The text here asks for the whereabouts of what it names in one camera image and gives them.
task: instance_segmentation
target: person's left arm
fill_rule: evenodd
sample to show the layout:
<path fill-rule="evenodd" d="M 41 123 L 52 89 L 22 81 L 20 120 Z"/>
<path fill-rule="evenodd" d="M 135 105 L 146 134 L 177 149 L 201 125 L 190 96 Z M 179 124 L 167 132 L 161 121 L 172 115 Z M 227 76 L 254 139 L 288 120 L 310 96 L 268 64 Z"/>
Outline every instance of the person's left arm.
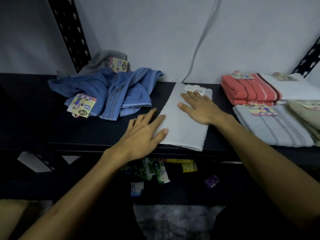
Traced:
<path fill-rule="evenodd" d="M 155 130 L 164 115 L 149 124 L 156 109 L 139 115 L 129 122 L 126 133 L 118 143 L 107 149 L 97 164 L 70 189 L 43 217 L 34 223 L 20 240 L 64 240 L 75 233 L 100 194 L 118 169 L 129 161 L 150 154 L 168 134 Z"/>

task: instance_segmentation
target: purple packet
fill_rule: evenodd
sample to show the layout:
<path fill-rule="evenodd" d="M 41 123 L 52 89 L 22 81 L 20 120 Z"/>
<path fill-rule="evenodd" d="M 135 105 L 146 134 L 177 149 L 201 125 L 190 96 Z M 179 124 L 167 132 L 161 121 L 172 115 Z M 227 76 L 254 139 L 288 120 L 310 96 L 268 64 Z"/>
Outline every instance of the purple packet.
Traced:
<path fill-rule="evenodd" d="M 205 180 L 205 184 L 209 188 L 213 188 L 218 182 L 220 182 L 220 180 L 218 179 L 218 177 L 216 175 L 212 175 L 211 177 L 209 177 Z"/>

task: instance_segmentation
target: person's right arm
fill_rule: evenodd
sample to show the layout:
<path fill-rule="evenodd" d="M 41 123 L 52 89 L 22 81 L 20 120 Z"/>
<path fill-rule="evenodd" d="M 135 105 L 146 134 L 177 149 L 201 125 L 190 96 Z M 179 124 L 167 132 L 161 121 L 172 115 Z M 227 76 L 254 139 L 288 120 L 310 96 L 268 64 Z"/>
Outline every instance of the person's right arm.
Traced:
<path fill-rule="evenodd" d="M 193 109 L 178 107 L 195 121 L 214 125 L 229 141 L 253 179 L 295 225 L 307 228 L 320 216 L 320 184 L 281 153 L 247 131 L 198 92 L 181 94 Z"/>

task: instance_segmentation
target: blue towel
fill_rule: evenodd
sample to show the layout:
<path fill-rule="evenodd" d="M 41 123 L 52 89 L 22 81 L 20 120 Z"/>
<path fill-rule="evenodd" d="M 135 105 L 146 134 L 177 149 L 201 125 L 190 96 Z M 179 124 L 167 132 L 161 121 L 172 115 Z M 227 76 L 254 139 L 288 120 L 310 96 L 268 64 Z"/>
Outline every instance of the blue towel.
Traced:
<path fill-rule="evenodd" d="M 117 120 L 137 112 L 141 107 L 151 106 L 150 94 L 161 71 L 139 68 L 134 72 L 119 72 L 116 76 L 109 68 L 82 76 L 64 77 L 48 81 L 50 88 L 69 99 L 69 106 L 77 93 L 97 99 L 90 111 L 91 116 Z"/>

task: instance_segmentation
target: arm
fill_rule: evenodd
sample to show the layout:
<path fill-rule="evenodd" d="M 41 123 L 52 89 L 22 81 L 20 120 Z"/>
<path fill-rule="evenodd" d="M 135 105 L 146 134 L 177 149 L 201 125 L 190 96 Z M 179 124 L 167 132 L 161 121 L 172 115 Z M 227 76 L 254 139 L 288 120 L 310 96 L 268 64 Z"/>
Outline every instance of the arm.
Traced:
<path fill-rule="evenodd" d="M 107 149 L 97 164 L 69 190 L 42 218 L 32 225 L 20 240 L 69 239 L 109 184 L 117 170 L 129 161 L 150 154 L 168 134 L 153 134 L 165 116 L 149 124 L 156 109 L 130 120 L 126 133 L 117 144 Z"/>
<path fill-rule="evenodd" d="M 225 136 L 253 179 L 295 225 L 306 228 L 320 215 L 320 184 L 275 149 L 197 92 L 181 96 L 193 109 L 178 107 L 195 121 L 214 125 Z"/>

